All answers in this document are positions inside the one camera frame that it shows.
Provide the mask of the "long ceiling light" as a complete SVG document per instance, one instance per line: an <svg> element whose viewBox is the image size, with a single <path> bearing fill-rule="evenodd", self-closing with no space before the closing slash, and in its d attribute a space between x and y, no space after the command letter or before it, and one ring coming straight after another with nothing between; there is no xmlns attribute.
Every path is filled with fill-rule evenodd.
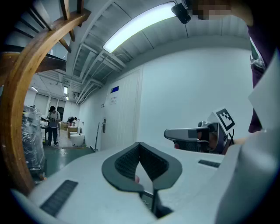
<svg viewBox="0 0 280 224"><path fill-rule="evenodd" d="M172 12L172 7L174 6L175 2L170 1L139 14L123 25L113 36L111 36L103 45L103 49L108 53L112 53L116 48L136 33L155 23L175 17L175 14Z"/></svg>

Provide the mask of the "plastic-wrapped pallet load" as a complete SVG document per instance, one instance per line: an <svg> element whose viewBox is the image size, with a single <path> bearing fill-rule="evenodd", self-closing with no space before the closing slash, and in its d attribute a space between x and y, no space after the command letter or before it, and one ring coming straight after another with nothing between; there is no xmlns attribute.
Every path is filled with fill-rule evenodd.
<svg viewBox="0 0 280 224"><path fill-rule="evenodd" d="M41 133L41 113L32 106L24 105L21 125L22 145L26 164L32 175L46 177L46 158Z"/></svg>

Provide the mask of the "person's dark shirt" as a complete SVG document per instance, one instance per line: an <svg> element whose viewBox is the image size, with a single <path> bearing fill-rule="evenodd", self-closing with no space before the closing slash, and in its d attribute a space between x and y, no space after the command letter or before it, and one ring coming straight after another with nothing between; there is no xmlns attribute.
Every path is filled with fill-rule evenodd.
<svg viewBox="0 0 280 224"><path fill-rule="evenodd" d="M248 26L251 43L250 66L252 84L255 87L270 65L276 48L280 45L278 24L280 1L245 0L252 11L253 25Z"/></svg>

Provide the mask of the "white door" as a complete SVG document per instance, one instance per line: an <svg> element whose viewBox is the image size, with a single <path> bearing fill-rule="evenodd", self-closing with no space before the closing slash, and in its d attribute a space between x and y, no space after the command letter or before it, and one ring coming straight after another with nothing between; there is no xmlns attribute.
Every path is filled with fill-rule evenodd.
<svg viewBox="0 0 280 224"><path fill-rule="evenodd" d="M127 147L134 143L136 108L141 69L134 69L108 86L103 118L106 117L105 133L101 131L101 150ZM110 93L113 87L119 90Z"/></svg>

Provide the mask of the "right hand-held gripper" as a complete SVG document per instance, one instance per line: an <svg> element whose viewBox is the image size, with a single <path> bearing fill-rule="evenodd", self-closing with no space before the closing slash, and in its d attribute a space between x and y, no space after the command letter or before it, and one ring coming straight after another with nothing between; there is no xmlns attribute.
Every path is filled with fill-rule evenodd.
<svg viewBox="0 0 280 224"><path fill-rule="evenodd" d="M167 129L164 137L174 140L176 149L226 154L228 148L234 144L235 122L225 107L211 112L206 121L201 121L197 128Z"/></svg>

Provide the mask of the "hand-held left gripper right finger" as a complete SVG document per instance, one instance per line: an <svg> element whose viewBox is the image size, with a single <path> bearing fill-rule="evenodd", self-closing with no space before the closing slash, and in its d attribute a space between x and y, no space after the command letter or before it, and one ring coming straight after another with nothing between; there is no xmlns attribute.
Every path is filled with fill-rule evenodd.
<svg viewBox="0 0 280 224"><path fill-rule="evenodd" d="M182 164L171 155L144 142L139 144L140 163L154 190L171 188L182 173Z"/></svg>

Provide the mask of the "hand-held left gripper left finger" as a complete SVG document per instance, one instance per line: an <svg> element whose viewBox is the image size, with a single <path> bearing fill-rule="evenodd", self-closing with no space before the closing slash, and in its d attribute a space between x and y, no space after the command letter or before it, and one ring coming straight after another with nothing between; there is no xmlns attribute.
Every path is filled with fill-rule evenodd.
<svg viewBox="0 0 280 224"><path fill-rule="evenodd" d="M104 178L119 191L143 193L144 188L135 181L136 168L140 162L140 143L108 157L102 164Z"/></svg>

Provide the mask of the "cardboard box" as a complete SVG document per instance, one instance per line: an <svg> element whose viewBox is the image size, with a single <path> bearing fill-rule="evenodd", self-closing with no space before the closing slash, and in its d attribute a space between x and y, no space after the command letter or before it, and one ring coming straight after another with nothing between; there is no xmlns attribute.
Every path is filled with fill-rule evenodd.
<svg viewBox="0 0 280 224"><path fill-rule="evenodd" d="M68 139L70 139L70 136L71 136L72 133L77 134L77 127L69 126L67 128L67 138Z"/></svg>

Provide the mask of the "person's right forearm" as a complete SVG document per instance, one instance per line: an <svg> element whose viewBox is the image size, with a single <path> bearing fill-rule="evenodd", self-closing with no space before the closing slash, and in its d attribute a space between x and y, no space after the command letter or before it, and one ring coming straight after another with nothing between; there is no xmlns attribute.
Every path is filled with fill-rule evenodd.
<svg viewBox="0 0 280 224"><path fill-rule="evenodd" d="M239 139L233 139L233 140L230 140L230 146L231 145L243 145L246 140L248 139L249 137L245 137L245 138L239 138Z"/></svg>

